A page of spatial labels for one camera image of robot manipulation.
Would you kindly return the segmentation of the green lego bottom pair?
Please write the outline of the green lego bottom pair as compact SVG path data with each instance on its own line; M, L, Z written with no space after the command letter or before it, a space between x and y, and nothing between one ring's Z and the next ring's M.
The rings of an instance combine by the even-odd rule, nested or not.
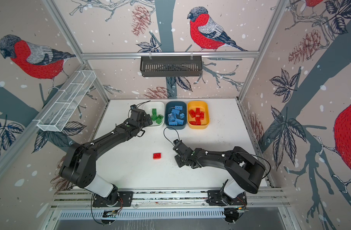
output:
M164 116L163 115L158 115L157 119L155 120L157 124L161 124L163 122Z

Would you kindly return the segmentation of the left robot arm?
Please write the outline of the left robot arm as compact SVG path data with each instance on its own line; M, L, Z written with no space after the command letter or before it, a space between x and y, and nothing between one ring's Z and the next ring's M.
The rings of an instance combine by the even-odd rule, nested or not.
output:
M97 174L96 161L110 149L137 137L145 127L152 125L151 115L136 105L130 108L130 117L116 125L111 132L84 144L70 146L59 175L80 188L100 196L106 205L114 206L120 199L117 186Z

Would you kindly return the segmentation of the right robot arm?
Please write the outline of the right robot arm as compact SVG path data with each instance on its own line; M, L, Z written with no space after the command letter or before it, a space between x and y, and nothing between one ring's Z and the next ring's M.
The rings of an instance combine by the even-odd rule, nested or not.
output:
M213 167L226 170L233 178L223 185L221 194L228 198L237 198L243 192L257 194L265 166L256 156L241 147L228 151L209 151L202 148L191 149L181 140L173 141L174 157L178 167L188 166L192 169Z

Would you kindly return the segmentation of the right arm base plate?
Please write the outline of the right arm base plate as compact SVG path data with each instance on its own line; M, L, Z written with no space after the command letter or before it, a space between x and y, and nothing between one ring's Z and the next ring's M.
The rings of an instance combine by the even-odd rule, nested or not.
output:
M221 190L208 190L206 203L210 206L242 206L247 205L245 192L239 194L236 198L231 198Z

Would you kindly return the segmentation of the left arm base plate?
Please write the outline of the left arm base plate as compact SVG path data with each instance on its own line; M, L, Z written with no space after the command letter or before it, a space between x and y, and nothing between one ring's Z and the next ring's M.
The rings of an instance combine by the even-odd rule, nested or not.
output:
M94 208L130 207L133 194L133 191L115 191L108 197L95 194L92 199L92 206Z

